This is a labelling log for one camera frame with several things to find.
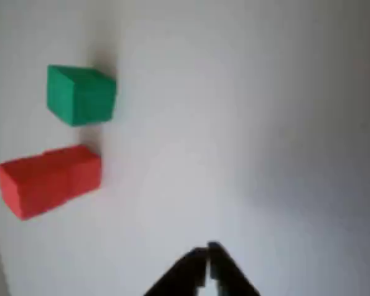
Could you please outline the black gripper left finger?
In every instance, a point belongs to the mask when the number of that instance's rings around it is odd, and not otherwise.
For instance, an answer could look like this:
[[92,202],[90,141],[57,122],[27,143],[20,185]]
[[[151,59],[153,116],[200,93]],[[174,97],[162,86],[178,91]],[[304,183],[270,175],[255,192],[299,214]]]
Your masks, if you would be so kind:
[[205,285],[208,250],[196,247],[182,256],[144,295],[195,296]]

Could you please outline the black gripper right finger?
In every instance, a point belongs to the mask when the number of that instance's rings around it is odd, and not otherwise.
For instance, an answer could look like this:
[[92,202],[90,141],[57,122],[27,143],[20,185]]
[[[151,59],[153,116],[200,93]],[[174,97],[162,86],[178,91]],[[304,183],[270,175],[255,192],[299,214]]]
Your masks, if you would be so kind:
[[221,243],[209,242],[208,252],[210,274],[217,281],[218,295],[260,295]]

